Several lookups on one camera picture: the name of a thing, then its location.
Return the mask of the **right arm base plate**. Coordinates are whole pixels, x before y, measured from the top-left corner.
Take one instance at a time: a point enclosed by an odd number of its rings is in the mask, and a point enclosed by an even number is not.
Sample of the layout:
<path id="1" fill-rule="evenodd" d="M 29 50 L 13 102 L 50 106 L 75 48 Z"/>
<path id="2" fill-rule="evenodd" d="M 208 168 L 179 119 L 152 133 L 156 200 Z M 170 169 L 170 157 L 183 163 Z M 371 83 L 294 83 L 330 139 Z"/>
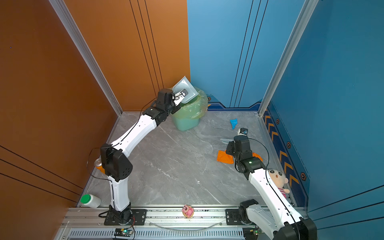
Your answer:
<path id="1" fill-rule="evenodd" d="M 239 209 L 225 210 L 226 223 L 228 226 L 247 225 L 241 218 Z"/>

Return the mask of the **teal plastic dustpan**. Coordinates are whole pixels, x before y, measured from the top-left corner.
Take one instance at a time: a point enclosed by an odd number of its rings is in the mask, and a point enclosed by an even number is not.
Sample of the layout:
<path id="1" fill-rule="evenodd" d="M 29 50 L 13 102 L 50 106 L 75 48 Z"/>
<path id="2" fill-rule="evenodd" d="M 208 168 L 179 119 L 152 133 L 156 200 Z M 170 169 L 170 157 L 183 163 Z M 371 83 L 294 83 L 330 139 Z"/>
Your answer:
<path id="1" fill-rule="evenodd" d="M 175 94 L 177 106 L 180 103 L 187 104 L 199 95 L 186 76 L 173 86 L 172 91 Z"/>

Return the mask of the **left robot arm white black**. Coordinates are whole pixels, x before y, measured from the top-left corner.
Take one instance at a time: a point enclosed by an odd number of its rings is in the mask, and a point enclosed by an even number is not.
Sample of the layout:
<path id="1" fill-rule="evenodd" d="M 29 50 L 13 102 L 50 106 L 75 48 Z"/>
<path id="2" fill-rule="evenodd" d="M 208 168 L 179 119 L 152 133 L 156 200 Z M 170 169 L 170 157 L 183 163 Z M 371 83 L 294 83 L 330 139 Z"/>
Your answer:
<path id="1" fill-rule="evenodd" d="M 131 201 L 128 194 L 128 178 L 133 170 L 129 156 L 141 140 L 164 122 L 170 114 L 176 113 L 187 90 L 174 93 L 162 89 L 158 97 L 143 111 L 137 122 L 120 138 L 100 147 L 102 167 L 110 182 L 111 203 L 107 215 L 119 225 L 127 225 L 132 219 Z"/>

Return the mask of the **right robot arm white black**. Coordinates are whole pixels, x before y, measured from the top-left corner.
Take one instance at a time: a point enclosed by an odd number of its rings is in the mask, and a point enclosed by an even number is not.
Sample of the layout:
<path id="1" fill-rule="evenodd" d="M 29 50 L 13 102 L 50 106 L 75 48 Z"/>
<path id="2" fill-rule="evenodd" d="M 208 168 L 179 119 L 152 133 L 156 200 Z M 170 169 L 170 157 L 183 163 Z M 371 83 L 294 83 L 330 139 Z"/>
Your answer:
<path id="1" fill-rule="evenodd" d="M 262 160 L 253 156 L 250 139 L 237 135 L 227 145 L 226 153 L 235 159 L 240 173 L 258 191 L 269 211 L 255 200 L 244 201 L 239 206 L 242 221 L 255 224 L 271 240 L 316 240 L 318 231 L 310 218 L 303 216 L 287 201 L 273 183 Z"/>

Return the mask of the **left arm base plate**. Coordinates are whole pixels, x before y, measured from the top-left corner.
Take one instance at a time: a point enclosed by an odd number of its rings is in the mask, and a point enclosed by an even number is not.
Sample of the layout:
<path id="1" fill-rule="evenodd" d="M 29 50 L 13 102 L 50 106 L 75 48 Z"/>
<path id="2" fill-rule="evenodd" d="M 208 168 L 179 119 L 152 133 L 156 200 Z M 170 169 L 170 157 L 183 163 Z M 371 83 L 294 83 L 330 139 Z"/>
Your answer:
<path id="1" fill-rule="evenodd" d="M 122 212 L 110 209 L 105 217 L 105 226 L 143 226 L 147 217 L 146 209 L 128 209 Z"/>

